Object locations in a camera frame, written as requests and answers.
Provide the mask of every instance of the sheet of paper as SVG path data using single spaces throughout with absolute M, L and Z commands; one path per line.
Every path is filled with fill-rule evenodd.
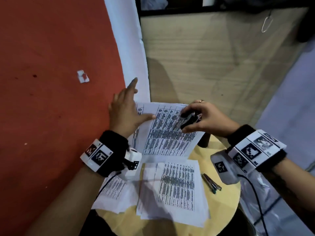
M 209 218 L 198 161 L 146 164 L 137 215 L 203 227 Z
M 105 178 L 101 188 L 113 175 L 115 175 L 115 172 Z M 138 192 L 139 181 L 126 182 L 119 176 L 115 176 L 97 197 L 92 205 L 92 209 L 109 210 L 116 214 L 124 212 L 130 206 L 137 204 L 139 199 Z
M 186 104 L 137 103 L 139 114 L 152 113 L 156 119 L 143 123 L 129 138 L 129 144 L 142 153 L 146 163 L 182 162 L 197 145 L 203 132 L 183 134 L 180 126 L 187 121 L 180 117 Z

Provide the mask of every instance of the round table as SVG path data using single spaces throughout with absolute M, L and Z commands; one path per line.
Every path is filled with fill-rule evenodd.
M 225 185 L 220 180 L 210 155 L 225 149 L 224 145 L 211 135 L 208 148 L 196 146 L 189 159 L 198 160 L 200 172 L 206 173 L 222 187 L 222 191 L 213 194 L 203 181 L 203 187 L 208 201 L 211 219 L 208 219 L 203 228 L 172 222 L 167 219 L 141 220 L 136 215 L 136 206 L 128 208 L 124 213 L 115 214 L 106 210 L 97 210 L 112 231 L 119 236 L 216 236 L 230 222 L 238 207 L 241 186 L 240 183 Z

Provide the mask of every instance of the person's right hand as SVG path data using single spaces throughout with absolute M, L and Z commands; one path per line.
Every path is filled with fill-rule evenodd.
M 219 137 L 227 137 L 240 127 L 212 103 L 196 100 L 182 110 L 181 117 L 187 117 L 193 111 L 202 113 L 201 121 L 184 127 L 183 133 L 204 131 Z

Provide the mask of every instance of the beige floor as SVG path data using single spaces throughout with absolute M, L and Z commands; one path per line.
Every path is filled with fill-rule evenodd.
M 250 15 L 215 12 L 141 18 L 152 102 L 215 103 L 254 125 L 303 44 L 294 42 L 305 9 Z

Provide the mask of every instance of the forearm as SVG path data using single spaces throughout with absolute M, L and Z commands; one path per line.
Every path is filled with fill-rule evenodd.
M 315 232 L 315 177 L 287 158 L 262 174 L 305 225 Z
M 27 235 L 79 235 L 104 177 L 83 166 Z

